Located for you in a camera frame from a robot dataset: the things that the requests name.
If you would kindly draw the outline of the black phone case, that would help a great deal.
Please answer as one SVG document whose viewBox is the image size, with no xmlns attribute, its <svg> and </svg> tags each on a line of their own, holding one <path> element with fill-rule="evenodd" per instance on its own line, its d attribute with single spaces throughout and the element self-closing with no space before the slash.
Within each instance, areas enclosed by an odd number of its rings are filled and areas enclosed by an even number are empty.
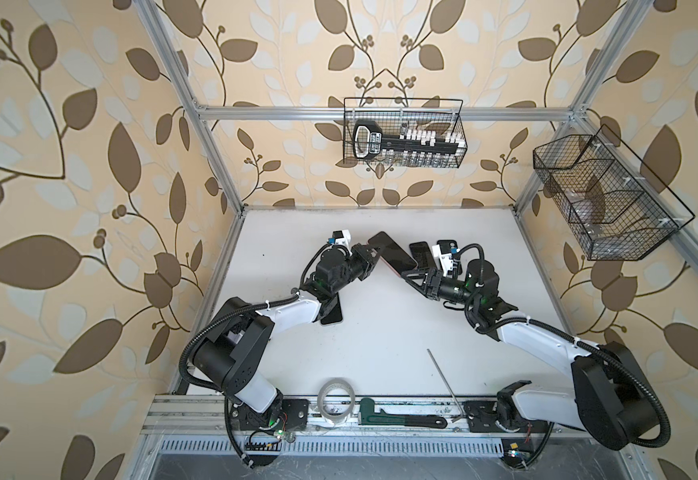
<svg viewBox="0 0 698 480">
<path fill-rule="evenodd" d="M 455 240 L 438 240 L 432 247 L 435 258 L 439 261 L 441 268 L 448 268 L 453 261 L 453 253 L 458 251 L 458 243 Z"/>
</svg>

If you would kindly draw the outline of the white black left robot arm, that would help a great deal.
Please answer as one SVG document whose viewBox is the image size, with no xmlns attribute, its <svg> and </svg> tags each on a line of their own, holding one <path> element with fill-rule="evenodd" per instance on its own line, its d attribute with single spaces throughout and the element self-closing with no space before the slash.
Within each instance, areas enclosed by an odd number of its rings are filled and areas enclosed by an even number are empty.
<svg viewBox="0 0 698 480">
<path fill-rule="evenodd" d="M 235 439 L 231 405 L 254 414 L 257 433 L 286 424 L 282 392 L 258 373 L 270 339 L 302 324 L 342 322 L 339 292 L 369 277 L 380 258 L 377 247 L 349 247 L 334 236 L 307 263 L 290 296 L 257 304 L 232 297 L 184 347 L 178 361 L 181 379 L 222 394 L 227 438 L 248 468 L 258 464 Z"/>
</svg>

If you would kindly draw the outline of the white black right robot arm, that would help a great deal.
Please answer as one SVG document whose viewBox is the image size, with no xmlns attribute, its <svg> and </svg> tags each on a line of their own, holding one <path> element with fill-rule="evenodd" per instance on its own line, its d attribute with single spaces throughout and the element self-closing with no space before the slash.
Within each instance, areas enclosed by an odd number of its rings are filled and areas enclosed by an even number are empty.
<svg viewBox="0 0 698 480">
<path fill-rule="evenodd" d="M 547 428 L 527 457 L 511 454 L 512 469 L 533 464 L 557 425 L 587 432 L 600 445 L 619 451 L 629 444 L 657 449 L 668 444 L 669 415 L 628 347 L 597 344 L 521 312 L 499 295 L 500 277 L 477 243 L 452 240 L 410 244 L 400 277 L 429 300 L 463 313 L 479 335 L 517 347 L 561 373 L 567 383 L 546 388 L 518 380 L 501 389 L 491 411 L 482 414 L 514 433 L 535 422 Z"/>
</svg>

